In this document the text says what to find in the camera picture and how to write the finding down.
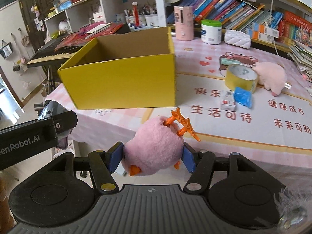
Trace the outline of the pink plush chick toy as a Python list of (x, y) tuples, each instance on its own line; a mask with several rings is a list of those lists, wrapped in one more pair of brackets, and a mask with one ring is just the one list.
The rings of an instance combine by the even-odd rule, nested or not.
[(170, 117), (147, 120), (124, 145), (122, 165), (125, 171), (130, 176), (147, 176), (172, 166), (178, 170), (185, 133), (200, 141), (190, 119), (181, 114), (179, 107), (171, 111)]

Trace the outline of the small white red box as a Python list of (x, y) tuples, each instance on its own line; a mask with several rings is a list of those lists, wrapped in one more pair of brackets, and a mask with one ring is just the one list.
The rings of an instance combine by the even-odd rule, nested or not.
[(223, 91), (221, 94), (221, 110), (234, 112), (236, 110), (233, 91)]

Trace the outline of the blue plastic packet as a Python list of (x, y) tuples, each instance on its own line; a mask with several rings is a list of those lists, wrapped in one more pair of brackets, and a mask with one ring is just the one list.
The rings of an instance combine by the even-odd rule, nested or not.
[(251, 108), (252, 107), (252, 93), (248, 90), (245, 90), (240, 87), (236, 87), (234, 90), (234, 100), (247, 107)]

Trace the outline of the yellow tape roll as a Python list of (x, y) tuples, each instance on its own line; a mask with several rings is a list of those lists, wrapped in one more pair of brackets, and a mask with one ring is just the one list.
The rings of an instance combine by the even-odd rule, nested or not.
[(240, 87), (253, 94), (257, 84), (258, 74), (252, 68), (239, 64), (229, 65), (227, 68), (225, 85), (230, 90)]

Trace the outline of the pink plush pig toy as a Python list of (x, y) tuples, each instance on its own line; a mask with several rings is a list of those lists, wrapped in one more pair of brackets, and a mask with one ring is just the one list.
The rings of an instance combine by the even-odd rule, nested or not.
[(258, 84), (270, 90), (274, 97), (281, 94), (287, 83), (287, 74), (282, 66), (272, 62), (257, 62), (253, 70), (258, 75)]

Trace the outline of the pink cartoon table mat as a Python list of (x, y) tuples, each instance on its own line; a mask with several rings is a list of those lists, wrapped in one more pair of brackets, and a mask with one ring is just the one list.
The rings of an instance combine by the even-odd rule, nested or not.
[(87, 41), (58, 70), (48, 99), (78, 118), (71, 138), (109, 148), (121, 141), (131, 165), (164, 160), (179, 141), (266, 163), (311, 167), (311, 98), (258, 87), (273, 55), (195, 38), (170, 28)]

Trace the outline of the yellow cardboard box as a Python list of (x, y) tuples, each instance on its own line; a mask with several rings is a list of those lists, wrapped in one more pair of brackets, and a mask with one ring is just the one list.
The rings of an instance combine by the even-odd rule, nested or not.
[(75, 107), (175, 106), (175, 51), (168, 27), (97, 37), (58, 69)]

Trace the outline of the black electronic keyboard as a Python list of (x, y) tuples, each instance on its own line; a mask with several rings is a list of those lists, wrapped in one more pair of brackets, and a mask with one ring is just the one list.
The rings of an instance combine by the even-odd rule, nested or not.
[(41, 47), (34, 56), (27, 63), (28, 68), (37, 66), (45, 66), (56, 63), (57, 65), (63, 64), (70, 59), (76, 52), (78, 52), (83, 46), (70, 47), (65, 50), (55, 51), (55, 47), (67, 36), (58, 37), (49, 41), (43, 47)]

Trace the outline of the red plastic bags pile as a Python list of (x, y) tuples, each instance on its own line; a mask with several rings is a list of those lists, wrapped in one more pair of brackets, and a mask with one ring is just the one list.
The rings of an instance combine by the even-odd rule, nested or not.
[(124, 34), (131, 32), (128, 24), (123, 23), (108, 23), (100, 24), (97, 26), (97, 29), (94, 27), (91, 30), (84, 28), (84, 32), (76, 32), (69, 34), (65, 37), (56, 47), (55, 51), (61, 51), (68, 49), (70, 47), (79, 47), (83, 46), (94, 38), (100, 36), (106, 36), (111, 34)]

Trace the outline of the white quilted pouch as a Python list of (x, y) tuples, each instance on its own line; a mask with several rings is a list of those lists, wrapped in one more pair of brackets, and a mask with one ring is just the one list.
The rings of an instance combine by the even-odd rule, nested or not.
[(226, 30), (224, 33), (224, 42), (244, 49), (251, 47), (251, 37), (241, 31)]

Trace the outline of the white jar green lid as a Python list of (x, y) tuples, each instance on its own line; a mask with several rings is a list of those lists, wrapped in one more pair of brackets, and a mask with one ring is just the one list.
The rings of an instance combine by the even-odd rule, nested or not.
[(222, 23), (210, 19), (202, 20), (201, 40), (207, 44), (220, 44), (222, 40)]

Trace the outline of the white pen holder cup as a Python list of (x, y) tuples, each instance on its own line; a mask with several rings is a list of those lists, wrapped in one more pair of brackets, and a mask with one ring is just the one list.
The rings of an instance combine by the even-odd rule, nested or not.
[[(126, 16), (126, 23), (135, 24), (135, 16)], [(146, 26), (146, 19), (144, 15), (139, 15), (139, 22), (142, 26)]]

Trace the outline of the pink cylindrical humidifier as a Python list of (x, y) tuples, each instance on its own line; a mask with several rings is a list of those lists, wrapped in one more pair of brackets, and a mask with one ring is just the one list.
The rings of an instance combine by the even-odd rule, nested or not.
[(174, 6), (175, 35), (180, 41), (194, 39), (194, 22), (192, 7), (186, 5)]

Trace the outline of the orange blue boxes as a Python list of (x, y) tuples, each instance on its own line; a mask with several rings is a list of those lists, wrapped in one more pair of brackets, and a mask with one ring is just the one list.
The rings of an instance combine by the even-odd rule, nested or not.
[(279, 38), (278, 30), (258, 23), (252, 23), (251, 27), (246, 29), (246, 34), (252, 39), (261, 40), (267, 43), (273, 43), (274, 39)]

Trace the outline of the stack of papers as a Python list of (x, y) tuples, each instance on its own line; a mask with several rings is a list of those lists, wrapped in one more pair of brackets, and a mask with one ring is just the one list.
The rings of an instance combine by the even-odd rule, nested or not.
[(289, 46), (288, 56), (294, 61), (302, 77), (311, 83), (312, 80), (312, 58), (311, 48), (294, 40)]

